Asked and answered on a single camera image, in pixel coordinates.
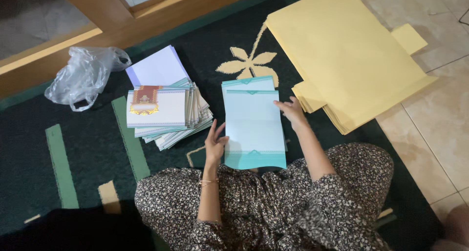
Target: stack of certificates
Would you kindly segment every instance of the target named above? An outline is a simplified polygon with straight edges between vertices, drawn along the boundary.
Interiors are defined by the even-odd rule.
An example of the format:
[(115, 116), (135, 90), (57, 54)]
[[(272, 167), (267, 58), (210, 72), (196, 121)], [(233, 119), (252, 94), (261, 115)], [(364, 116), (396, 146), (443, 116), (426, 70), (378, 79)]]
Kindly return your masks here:
[(235, 169), (286, 168), (285, 139), (272, 76), (224, 81), (225, 164)]
[(160, 150), (212, 124), (212, 113), (170, 45), (126, 69), (127, 127)]

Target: woman's arm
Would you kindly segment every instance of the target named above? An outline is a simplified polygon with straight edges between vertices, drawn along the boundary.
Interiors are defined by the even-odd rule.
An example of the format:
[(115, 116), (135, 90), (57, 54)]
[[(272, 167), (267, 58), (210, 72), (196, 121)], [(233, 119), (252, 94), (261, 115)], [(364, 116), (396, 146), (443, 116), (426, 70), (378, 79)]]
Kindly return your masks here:
[(219, 138), (219, 134), (225, 128), (225, 123), (219, 126), (217, 130), (215, 130), (216, 125), (217, 120), (215, 119), (205, 140), (206, 160), (197, 219), (221, 224), (217, 170), (220, 166), (220, 158), (225, 151), (225, 144), (228, 142), (228, 136)]
[(295, 97), (290, 97), (290, 99), (293, 101), (292, 103), (274, 101), (274, 104), (283, 111), (283, 115), (292, 123), (292, 128), (298, 136), (304, 159), (308, 165), (309, 175), (315, 181), (324, 175), (335, 174), (334, 167), (325, 156), (321, 144), (303, 114), (300, 102)]

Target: woman's left hand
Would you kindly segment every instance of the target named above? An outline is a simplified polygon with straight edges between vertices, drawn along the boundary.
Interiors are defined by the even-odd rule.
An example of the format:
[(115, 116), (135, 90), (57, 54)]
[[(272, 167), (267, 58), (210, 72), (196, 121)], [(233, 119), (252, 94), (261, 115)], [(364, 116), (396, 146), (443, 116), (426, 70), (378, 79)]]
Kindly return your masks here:
[(205, 140), (205, 151), (206, 151), (206, 160), (205, 165), (207, 164), (216, 164), (218, 167), (220, 165), (221, 156), (225, 152), (225, 145), (228, 143), (228, 136), (218, 137), (225, 128), (226, 123), (221, 124), (215, 130), (217, 126), (217, 120), (213, 120), (212, 127), (210, 132), (208, 132), (208, 137)]

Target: bracelet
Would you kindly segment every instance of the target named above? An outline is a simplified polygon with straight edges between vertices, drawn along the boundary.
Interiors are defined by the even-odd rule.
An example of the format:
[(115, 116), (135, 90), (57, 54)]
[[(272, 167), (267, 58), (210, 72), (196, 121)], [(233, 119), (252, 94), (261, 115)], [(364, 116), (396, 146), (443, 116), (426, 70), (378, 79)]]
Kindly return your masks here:
[(203, 187), (205, 187), (205, 186), (207, 186), (208, 184), (210, 184), (210, 183), (213, 183), (213, 182), (217, 182), (217, 183), (218, 183), (218, 178), (217, 178), (217, 179), (215, 179), (214, 181), (206, 181), (206, 180), (201, 180), (201, 181), (199, 181), (199, 185), (202, 185), (202, 187), (201, 187), (201, 188), (203, 188)]

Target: woman's hand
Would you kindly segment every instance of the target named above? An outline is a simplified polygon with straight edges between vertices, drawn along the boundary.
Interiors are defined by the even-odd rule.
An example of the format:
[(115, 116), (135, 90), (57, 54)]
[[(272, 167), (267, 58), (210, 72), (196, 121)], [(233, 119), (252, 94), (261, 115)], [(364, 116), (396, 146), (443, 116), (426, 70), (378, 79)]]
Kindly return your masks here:
[(290, 100), (292, 100), (292, 103), (279, 101), (273, 101), (273, 103), (277, 105), (277, 107), (283, 111), (283, 115), (290, 120), (295, 132), (301, 131), (304, 127), (310, 128), (304, 116), (303, 109), (301, 108), (300, 101), (293, 96), (290, 96)]
[(215, 164), (216, 167), (218, 167), (220, 165), (220, 158), (225, 152), (225, 145), (228, 143), (229, 139), (228, 136), (218, 137), (221, 131), (225, 128), (225, 125), (226, 123), (223, 123), (217, 128), (217, 130), (215, 130), (217, 120), (213, 120), (212, 127), (210, 128), (207, 139), (205, 140), (205, 151), (207, 153), (205, 166), (208, 164)]

